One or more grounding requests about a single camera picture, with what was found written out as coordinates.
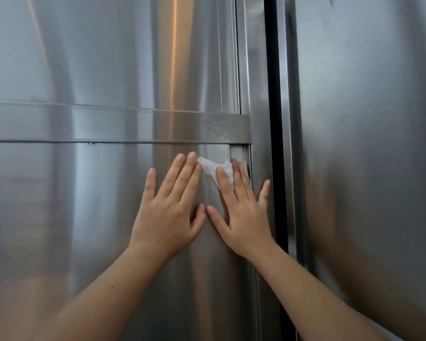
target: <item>person's right hand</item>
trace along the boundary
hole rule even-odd
[[[229,224],[213,206],[207,207],[207,213],[226,244],[238,255],[252,261],[263,247],[274,243],[267,216],[270,181],[265,181],[259,199],[256,200],[243,165],[238,166],[234,159],[232,165],[235,191],[224,169],[219,166],[216,170],[230,218]]]

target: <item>horizontal metal bar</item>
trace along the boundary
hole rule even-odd
[[[248,115],[0,102],[0,142],[249,144]]]

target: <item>metal panel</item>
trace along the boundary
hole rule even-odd
[[[233,0],[0,0],[0,99],[237,113]]]
[[[273,178],[268,107],[267,52],[263,0],[236,0],[239,48],[240,106],[251,118],[251,175],[257,194]],[[273,191],[268,197],[268,218],[275,236]],[[270,286],[258,277],[262,340],[280,340],[280,304]]]
[[[296,11],[316,273],[400,337],[426,340],[426,0],[296,0]]]
[[[0,144],[0,340],[25,340],[124,250],[150,166],[227,145]],[[221,209],[203,176],[196,203]],[[251,340],[250,267],[207,222],[145,294],[123,340]]]
[[[0,103],[0,141],[248,144],[249,116]]]

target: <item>hand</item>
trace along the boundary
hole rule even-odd
[[[207,213],[226,244],[238,255],[252,261],[262,247],[274,243],[267,216],[270,181],[265,181],[257,201],[243,165],[238,166],[233,159],[232,166],[235,192],[224,169],[219,166],[216,170],[222,198],[228,210],[225,215],[230,218],[228,225],[213,206],[207,207]]]
[[[162,264],[191,244],[206,220],[204,205],[200,204],[193,222],[189,222],[202,166],[194,152],[180,171],[183,161],[184,155],[178,154],[156,196],[156,170],[150,169],[131,234],[129,248],[145,250],[160,258]]]

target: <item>white cloth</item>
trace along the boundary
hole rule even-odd
[[[233,169],[232,169],[232,163],[229,163],[227,160],[224,161],[224,164],[216,164],[215,162],[205,159],[203,157],[199,157],[197,159],[197,161],[199,162],[200,165],[202,165],[202,169],[204,170],[204,173],[206,175],[209,175],[213,178],[216,186],[219,188],[219,183],[217,182],[217,178],[216,178],[216,168],[218,166],[222,166],[224,168],[224,171],[227,175],[227,179],[229,180],[229,182],[231,183],[231,185],[233,186]],[[241,163],[244,164],[244,171],[246,173],[246,177],[248,177],[248,169],[246,167],[246,163]]]

